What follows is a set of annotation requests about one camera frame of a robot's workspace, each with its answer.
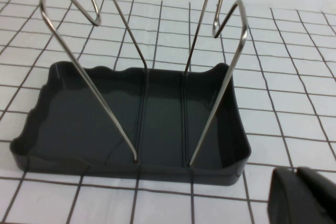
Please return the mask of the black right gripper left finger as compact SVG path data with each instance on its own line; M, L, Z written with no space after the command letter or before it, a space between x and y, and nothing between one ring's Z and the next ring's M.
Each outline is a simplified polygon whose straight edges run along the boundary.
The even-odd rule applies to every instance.
M300 180L296 173L276 168L272 173L268 199L268 217L270 223L297 223L297 196Z

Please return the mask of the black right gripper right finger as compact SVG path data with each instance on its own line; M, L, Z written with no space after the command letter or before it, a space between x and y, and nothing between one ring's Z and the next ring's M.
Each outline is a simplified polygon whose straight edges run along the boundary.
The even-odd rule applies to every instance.
M308 167L299 167L297 175L321 206L325 220L335 223L335 183Z

